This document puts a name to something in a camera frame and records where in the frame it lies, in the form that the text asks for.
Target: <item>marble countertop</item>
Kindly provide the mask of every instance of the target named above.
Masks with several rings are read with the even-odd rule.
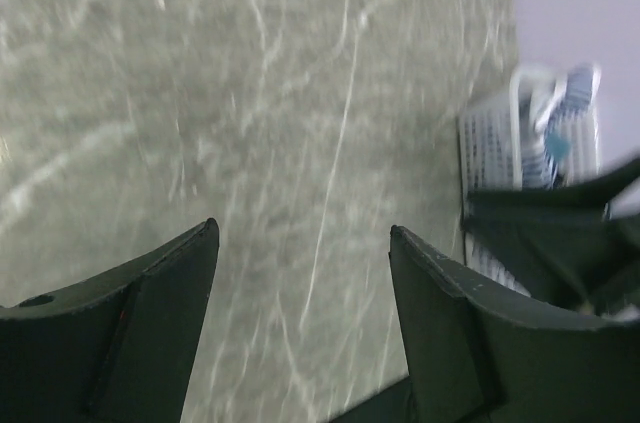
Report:
[[[184,422],[318,422],[406,371],[403,224],[461,256],[455,117],[511,0],[0,0],[0,304],[207,216]]]

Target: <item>lavender wall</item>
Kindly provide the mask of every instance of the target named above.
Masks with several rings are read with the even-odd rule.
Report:
[[[640,0],[515,0],[522,61],[598,61],[603,164],[640,150]],[[640,188],[625,202],[640,202]]]

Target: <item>blue and white striped fabric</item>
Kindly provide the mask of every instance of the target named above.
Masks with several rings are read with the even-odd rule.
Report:
[[[593,65],[582,65],[567,75],[564,96],[552,111],[543,131],[533,130],[529,121],[530,102],[521,106],[521,156],[522,186],[524,188],[551,188],[558,178],[559,161],[550,148],[551,138],[556,135],[559,125],[567,120],[583,116],[595,98],[600,80],[600,72]],[[553,89],[549,88],[551,98]]]

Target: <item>laundry basket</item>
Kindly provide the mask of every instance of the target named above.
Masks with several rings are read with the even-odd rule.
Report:
[[[460,169],[463,212],[466,194],[473,189],[520,189],[523,181],[521,154],[521,112],[523,101],[541,85],[551,86],[562,73],[542,66],[520,66],[506,88],[471,104],[460,115]],[[561,171],[564,181],[575,182],[597,173],[599,168],[597,117],[594,105],[580,117],[562,121],[557,134],[570,142]],[[504,266],[471,235],[465,235],[468,267],[507,286],[528,294]]]

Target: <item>gray marble surface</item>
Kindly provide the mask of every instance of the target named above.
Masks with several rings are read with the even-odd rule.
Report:
[[[461,255],[455,116],[510,0],[0,0],[0,304],[212,215],[184,422],[316,422],[406,371],[404,224]]]

